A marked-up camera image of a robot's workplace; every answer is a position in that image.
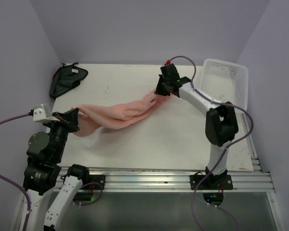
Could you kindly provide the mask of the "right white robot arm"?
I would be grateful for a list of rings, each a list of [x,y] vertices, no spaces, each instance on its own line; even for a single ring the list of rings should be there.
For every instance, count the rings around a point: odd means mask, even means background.
[[[215,102],[203,91],[195,90],[192,80],[180,77],[177,68],[170,61],[167,61],[160,70],[155,94],[175,95],[190,103],[205,116],[205,136],[210,143],[210,157],[205,168],[205,176],[195,180],[195,183],[198,187],[207,186],[216,189],[227,177],[228,145],[238,133],[233,105]]]

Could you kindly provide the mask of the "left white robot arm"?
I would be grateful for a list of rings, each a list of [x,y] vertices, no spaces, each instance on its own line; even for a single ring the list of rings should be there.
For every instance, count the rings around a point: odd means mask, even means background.
[[[50,131],[37,132],[28,142],[27,162],[23,187],[27,193],[27,210],[21,226],[25,231],[56,231],[69,203],[79,189],[90,185],[89,170],[73,164],[68,168],[63,187],[51,206],[48,202],[61,171],[64,148],[69,133],[79,131],[79,110],[51,113],[44,106],[32,111],[33,121],[42,123]]]

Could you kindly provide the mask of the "pink towel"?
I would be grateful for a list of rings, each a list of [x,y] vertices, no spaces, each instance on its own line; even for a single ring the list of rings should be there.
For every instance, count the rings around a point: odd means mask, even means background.
[[[156,95],[154,91],[142,99],[113,106],[79,104],[79,130],[74,133],[78,137],[92,135],[98,128],[121,129],[145,119],[157,110],[170,96]]]

